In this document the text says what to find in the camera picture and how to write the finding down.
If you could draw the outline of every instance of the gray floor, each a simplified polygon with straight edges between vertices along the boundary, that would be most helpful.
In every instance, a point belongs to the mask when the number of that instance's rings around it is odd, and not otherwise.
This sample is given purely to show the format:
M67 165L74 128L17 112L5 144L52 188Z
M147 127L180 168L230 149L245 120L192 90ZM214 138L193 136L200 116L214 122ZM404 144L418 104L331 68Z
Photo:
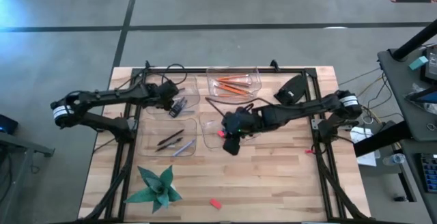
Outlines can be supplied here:
M128 0L0 0L0 27L122 25ZM381 23L435 18L437 4L389 0L137 0L131 25L208 23ZM420 28L289 29L130 32L121 66L145 60L166 66L335 67L339 82L378 67L376 53L397 47ZM0 113L20 122L18 136L56 147L36 156L16 223L54 223L77 216L96 134L83 127L59 130L51 101L75 89L106 89L119 32L0 33ZM360 92L375 72L341 88ZM360 101L376 95L375 85ZM378 103L388 97L383 91ZM393 99L375 109L398 111ZM401 118L390 117L398 122ZM397 176L363 176L372 216L385 221L430 223L423 202L394 203Z

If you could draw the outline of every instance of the wooden tabletop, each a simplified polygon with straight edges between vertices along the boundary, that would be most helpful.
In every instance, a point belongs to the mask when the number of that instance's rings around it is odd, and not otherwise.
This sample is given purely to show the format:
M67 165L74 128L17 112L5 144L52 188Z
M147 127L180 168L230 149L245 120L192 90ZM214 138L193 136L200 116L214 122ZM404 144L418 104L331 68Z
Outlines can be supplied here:
M315 67L322 96L337 90L334 68ZM115 68L110 88L117 87L130 78L132 68ZM260 74L262 88L259 97L277 103L273 94L294 74ZM169 74L170 79L180 75ZM160 83L160 77L150 77L149 82ZM309 119L290 121L280 129L256 136L242 142L240 153L232 156L220 148L222 143L215 127L208 122L220 122L220 115L205 101L209 96L205 74L190 74L181 87L196 85L200 99L189 100L194 105L189 110L194 114L181 114L176 119L154 108L142 110L136 153L130 178L129 194L145 188L137 166L160 174L173 165L173 185L183 200L173 202L168 209L162 208L152 214L152 203L127 204L125 221L325 221L322 192L315 156L306 154L313 143ZM264 105L256 102L255 107ZM221 104L224 111L235 111L235 106ZM124 111L124 104L106 106L104 115L117 117ZM196 139L195 147L183 156L172 158L170 153L154 154L151 145L159 139L154 129L186 126L183 143ZM349 137L347 132L340 135ZM109 132L98 135L96 146L113 138ZM370 216L366 195L355 158L354 148L347 141L337 140L333 144L340 184L361 212ZM89 214L107 191L113 170L117 143L113 142L98 150L92 157L79 217ZM114 215L117 215L120 189L116 195ZM335 213L336 204L330 188ZM219 200L220 210L210 205L210 200Z

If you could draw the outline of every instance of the white paper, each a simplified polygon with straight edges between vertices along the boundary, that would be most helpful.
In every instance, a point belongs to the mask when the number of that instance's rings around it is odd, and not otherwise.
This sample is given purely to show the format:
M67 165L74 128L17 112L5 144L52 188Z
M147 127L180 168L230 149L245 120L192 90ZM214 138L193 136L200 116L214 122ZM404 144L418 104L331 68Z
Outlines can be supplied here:
M354 143L359 143L363 139L366 139L366 136L368 138L368 137L371 137L372 135L373 134L371 133L371 130L368 128L366 128L364 130L364 128L354 127L350 131L350 138L352 139L352 141ZM370 152L366 155L362 155L362 156L356 158L356 161L360 165L367 165L367 166L376 167L375 152Z

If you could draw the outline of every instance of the small red object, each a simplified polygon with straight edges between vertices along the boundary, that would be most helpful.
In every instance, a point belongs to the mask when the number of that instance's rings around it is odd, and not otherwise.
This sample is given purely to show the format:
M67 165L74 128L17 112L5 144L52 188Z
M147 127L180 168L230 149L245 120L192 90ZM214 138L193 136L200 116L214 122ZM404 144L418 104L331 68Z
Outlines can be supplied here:
M214 206L217 210L220 210L220 209L221 209L221 204L220 204L220 202L217 201L217 200L215 200L215 199L211 199L211 200L210 200L210 204L211 204L212 206Z

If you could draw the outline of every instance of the black pen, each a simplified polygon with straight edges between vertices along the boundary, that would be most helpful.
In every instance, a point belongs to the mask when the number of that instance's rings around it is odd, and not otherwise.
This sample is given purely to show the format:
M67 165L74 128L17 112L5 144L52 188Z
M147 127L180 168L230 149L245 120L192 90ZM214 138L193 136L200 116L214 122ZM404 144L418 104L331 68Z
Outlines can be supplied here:
M163 139L162 141L159 141L158 145L162 145L163 143L169 141L170 139L172 139L176 135L180 134L181 132L184 132L184 129L181 129L181 130L177 131L174 135L171 135L170 137Z
M179 137L179 138L176 139L175 141L173 141L173 142L171 142L171 143L168 143L167 145L163 145L162 147L159 147L158 149L156 149L155 152L159 152L159 151L161 151L161 150L163 150L163 149L169 147L170 145L174 145L174 144L176 144L176 143L179 143L182 139L183 139L183 137Z

